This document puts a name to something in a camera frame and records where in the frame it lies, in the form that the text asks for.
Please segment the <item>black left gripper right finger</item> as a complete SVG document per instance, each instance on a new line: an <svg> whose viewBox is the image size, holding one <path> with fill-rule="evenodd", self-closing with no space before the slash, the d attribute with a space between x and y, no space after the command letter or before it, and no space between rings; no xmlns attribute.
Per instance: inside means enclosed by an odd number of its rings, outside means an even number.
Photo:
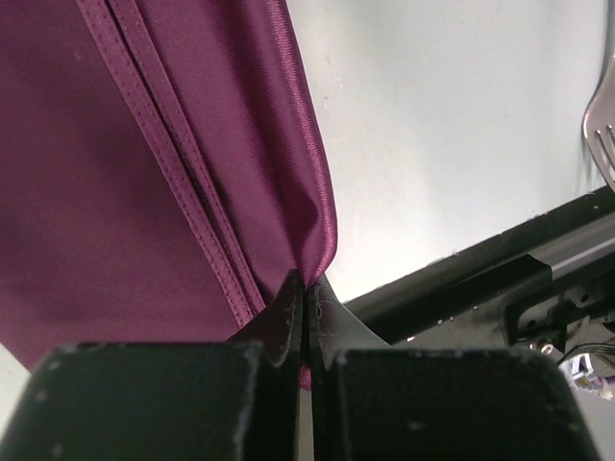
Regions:
<svg viewBox="0 0 615 461"><path fill-rule="evenodd" d="M519 349L394 349L327 280L307 291L318 460L596 460L562 373Z"/></svg>

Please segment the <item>magenta satin napkin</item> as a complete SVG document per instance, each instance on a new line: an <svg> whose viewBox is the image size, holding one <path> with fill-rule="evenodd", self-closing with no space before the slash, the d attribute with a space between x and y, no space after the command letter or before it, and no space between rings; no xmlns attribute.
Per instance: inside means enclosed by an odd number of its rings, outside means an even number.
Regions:
<svg viewBox="0 0 615 461"><path fill-rule="evenodd" d="M335 255L284 1L1 5L1 342L220 341Z"/></svg>

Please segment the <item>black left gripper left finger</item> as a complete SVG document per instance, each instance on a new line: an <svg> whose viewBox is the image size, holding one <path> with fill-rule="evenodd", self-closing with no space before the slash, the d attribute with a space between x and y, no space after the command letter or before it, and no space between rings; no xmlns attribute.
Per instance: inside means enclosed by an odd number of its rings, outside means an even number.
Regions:
<svg viewBox="0 0 615 461"><path fill-rule="evenodd" d="M224 342L83 343L35 368L5 460L292 460L304 286Z"/></svg>

